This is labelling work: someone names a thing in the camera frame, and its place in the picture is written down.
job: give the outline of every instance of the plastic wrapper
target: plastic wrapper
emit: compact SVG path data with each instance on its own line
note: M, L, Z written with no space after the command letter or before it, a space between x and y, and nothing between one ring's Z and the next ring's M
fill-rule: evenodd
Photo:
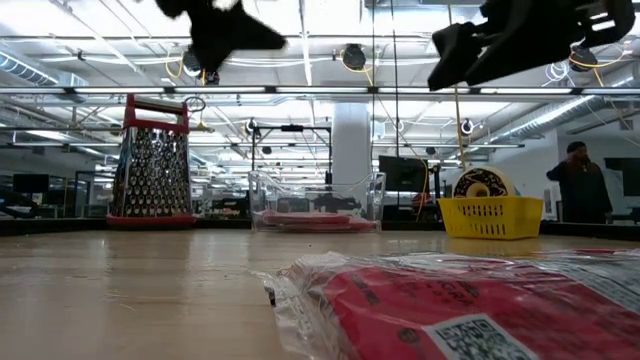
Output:
M638 254L328 253L257 275L285 349L303 358L635 359Z

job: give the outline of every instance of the yellow plastic basket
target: yellow plastic basket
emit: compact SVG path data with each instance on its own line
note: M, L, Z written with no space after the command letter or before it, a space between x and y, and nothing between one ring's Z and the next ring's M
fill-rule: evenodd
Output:
M540 199L503 196L438 202L451 237L515 240L537 237L540 232Z

